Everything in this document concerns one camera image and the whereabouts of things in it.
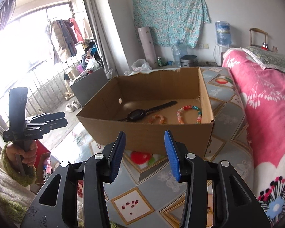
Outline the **left hand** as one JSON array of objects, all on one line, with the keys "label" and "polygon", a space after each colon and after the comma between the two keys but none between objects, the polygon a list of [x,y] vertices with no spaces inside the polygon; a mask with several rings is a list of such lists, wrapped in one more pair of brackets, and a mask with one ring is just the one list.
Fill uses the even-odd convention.
[{"label": "left hand", "polygon": [[23,164],[27,164],[29,167],[34,166],[37,155],[37,144],[36,141],[32,141],[31,145],[30,145],[30,150],[29,151],[24,151],[23,149],[20,148],[20,146],[18,145],[14,145],[14,144],[9,144],[6,147],[6,155],[7,158],[9,159],[9,162],[11,164],[11,166],[16,170],[19,171],[19,166],[16,160],[16,155],[20,155],[22,156],[23,160],[22,163]]}]

